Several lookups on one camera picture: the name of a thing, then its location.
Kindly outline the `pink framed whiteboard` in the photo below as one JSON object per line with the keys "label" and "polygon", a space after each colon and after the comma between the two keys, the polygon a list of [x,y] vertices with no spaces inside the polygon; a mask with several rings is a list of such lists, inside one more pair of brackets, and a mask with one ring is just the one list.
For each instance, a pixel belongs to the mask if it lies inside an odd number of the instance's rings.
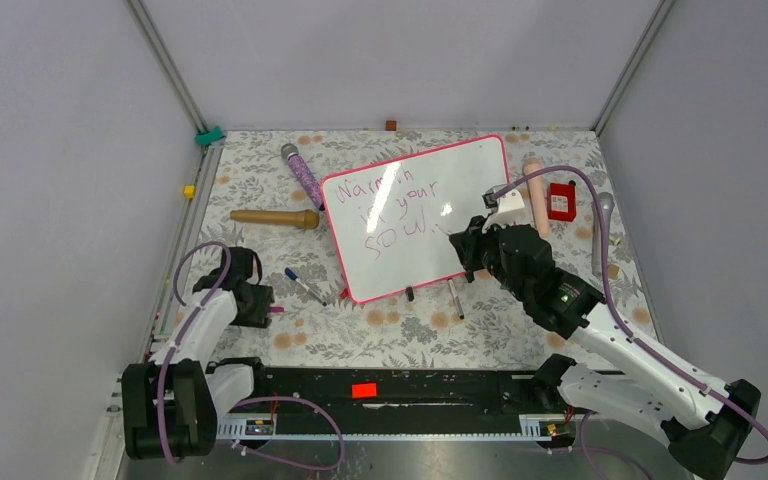
{"label": "pink framed whiteboard", "polygon": [[464,230],[509,182],[497,134],[327,176],[320,184],[349,298],[364,304],[462,274],[439,224]]}

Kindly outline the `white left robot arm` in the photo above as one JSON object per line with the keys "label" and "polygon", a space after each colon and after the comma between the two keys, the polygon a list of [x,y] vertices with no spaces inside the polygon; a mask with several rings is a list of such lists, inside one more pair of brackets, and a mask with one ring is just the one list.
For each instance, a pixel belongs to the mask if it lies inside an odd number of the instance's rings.
{"label": "white left robot arm", "polygon": [[220,264],[193,287],[185,318],[151,357],[122,375],[126,455],[177,465],[209,454],[218,419],[236,404],[256,411],[269,401],[270,385],[249,361],[209,364],[230,326],[266,329],[274,303],[262,282],[262,262],[245,247],[222,245]]}

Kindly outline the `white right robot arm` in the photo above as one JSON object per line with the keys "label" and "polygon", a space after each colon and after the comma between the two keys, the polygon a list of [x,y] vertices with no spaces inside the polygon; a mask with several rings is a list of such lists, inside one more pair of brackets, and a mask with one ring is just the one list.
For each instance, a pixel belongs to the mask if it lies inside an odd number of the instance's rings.
{"label": "white right robot arm", "polygon": [[550,244],[529,225],[490,226],[476,216],[449,242],[466,273],[487,271],[535,324],[632,380],[611,380],[553,354],[534,377],[539,407],[595,411],[655,439],[695,476],[726,477],[754,428],[761,393],[753,384],[712,376],[615,317],[599,290],[556,265]]}

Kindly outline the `blue capped marker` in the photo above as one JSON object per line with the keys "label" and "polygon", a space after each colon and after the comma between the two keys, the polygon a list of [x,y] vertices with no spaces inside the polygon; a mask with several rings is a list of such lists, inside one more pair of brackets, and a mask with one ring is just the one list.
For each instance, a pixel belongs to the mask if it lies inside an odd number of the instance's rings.
{"label": "blue capped marker", "polygon": [[310,286],[308,283],[302,280],[293,270],[291,270],[290,268],[285,268],[284,273],[290,280],[292,280],[298,286],[300,286],[307,294],[309,294],[312,298],[314,298],[319,304],[321,304],[322,306],[328,305],[324,297],[319,292],[317,292],[312,286]]}

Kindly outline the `red box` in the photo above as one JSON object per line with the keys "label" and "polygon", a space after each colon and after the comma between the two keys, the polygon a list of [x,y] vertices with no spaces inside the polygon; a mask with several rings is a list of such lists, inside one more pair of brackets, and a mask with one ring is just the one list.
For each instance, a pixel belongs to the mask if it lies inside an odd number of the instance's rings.
{"label": "red box", "polygon": [[576,186],[550,183],[547,200],[548,218],[559,222],[573,222],[577,216]]}

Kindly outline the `small wooden cube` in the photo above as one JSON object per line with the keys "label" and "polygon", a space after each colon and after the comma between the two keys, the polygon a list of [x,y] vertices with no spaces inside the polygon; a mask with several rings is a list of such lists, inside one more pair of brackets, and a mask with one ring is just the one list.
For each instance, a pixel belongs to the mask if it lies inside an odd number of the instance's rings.
{"label": "small wooden cube", "polygon": [[619,277],[620,271],[621,271],[621,269],[620,269],[620,267],[618,265],[610,264],[607,267],[608,278],[611,279],[611,280],[617,279]]}

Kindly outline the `brown wooden toy microphone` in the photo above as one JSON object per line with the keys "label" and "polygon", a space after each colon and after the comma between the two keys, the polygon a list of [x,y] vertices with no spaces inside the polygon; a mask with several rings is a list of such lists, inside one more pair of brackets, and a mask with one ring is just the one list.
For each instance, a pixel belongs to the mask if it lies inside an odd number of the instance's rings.
{"label": "brown wooden toy microphone", "polygon": [[320,215],[313,210],[232,210],[229,218],[233,221],[254,224],[292,226],[304,230],[315,229],[320,224]]}

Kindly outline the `silver toy microphone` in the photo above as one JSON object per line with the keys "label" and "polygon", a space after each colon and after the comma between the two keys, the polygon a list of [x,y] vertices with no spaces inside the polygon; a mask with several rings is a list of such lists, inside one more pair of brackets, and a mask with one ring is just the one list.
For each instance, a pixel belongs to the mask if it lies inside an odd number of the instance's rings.
{"label": "silver toy microphone", "polygon": [[602,276],[603,260],[602,245],[603,233],[610,235],[611,216],[615,208],[614,196],[609,192],[601,192],[592,204],[593,215],[593,236],[592,236],[592,255],[591,270],[597,277]]}

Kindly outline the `floral patterned table mat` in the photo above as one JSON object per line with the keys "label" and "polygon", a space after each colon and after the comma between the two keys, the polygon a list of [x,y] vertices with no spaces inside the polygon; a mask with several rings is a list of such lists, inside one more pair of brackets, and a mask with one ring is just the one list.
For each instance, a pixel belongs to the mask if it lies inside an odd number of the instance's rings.
{"label": "floral patterned table mat", "polygon": [[[231,326],[215,359],[257,356],[271,366],[467,368],[526,370],[560,353],[593,369],[606,363],[529,320],[486,272],[454,283],[465,311],[459,320],[448,285],[357,305],[340,299],[344,281],[327,223],[315,230],[235,222],[235,209],[297,211],[311,202],[280,155],[295,144],[318,177],[471,138],[468,131],[237,131],[227,137],[199,232],[204,249],[181,279],[185,290],[216,267],[221,245],[260,256],[264,281],[284,313],[267,329]],[[284,273],[293,270],[327,301],[322,306]]]}

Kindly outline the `yellow cube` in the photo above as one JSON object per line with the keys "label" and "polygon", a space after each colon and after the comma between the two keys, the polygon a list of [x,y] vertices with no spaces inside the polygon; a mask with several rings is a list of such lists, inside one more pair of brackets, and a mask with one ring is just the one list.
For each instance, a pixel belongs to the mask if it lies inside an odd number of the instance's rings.
{"label": "yellow cube", "polygon": [[183,189],[183,194],[187,199],[194,199],[196,196],[196,187],[194,185],[187,185]]}

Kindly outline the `purple patterned toy microphone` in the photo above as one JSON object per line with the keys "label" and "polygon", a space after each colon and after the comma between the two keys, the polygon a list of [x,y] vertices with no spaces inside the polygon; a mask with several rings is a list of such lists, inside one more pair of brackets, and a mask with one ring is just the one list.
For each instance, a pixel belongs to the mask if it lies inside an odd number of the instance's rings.
{"label": "purple patterned toy microphone", "polygon": [[281,147],[281,156],[296,176],[302,188],[319,211],[325,210],[319,183],[295,144],[287,143]]}

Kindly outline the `teal block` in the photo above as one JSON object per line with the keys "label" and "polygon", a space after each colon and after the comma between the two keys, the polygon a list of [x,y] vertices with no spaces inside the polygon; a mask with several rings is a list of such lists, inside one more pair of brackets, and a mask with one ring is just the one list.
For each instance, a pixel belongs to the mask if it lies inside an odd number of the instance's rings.
{"label": "teal block", "polygon": [[223,130],[219,126],[215,126],[208,131],[197,134],[195,136],[195,142],[199,147],[207,147],[224,137],[225,134]]}

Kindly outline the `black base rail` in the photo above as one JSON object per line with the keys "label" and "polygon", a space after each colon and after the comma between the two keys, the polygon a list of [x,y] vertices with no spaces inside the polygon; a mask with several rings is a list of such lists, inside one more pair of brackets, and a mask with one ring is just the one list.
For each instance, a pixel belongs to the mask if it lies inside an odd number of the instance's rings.
{"label": "black base rail", "polygon": [[[365,382],[378,396],[352,399]],[[530,371],[265,368],[253,396],[226,417],[254,438],[537,437],[573,411]]]}

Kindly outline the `red label on rail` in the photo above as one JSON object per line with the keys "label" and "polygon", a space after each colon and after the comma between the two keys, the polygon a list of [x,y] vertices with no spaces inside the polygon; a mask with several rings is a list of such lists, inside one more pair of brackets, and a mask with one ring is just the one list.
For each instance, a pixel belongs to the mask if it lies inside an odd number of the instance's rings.
{"label": "red label on rail", "polygon": [[378,396],[378,385],[375,382],[354,383],[351,385],[352,399],[369,399]]}

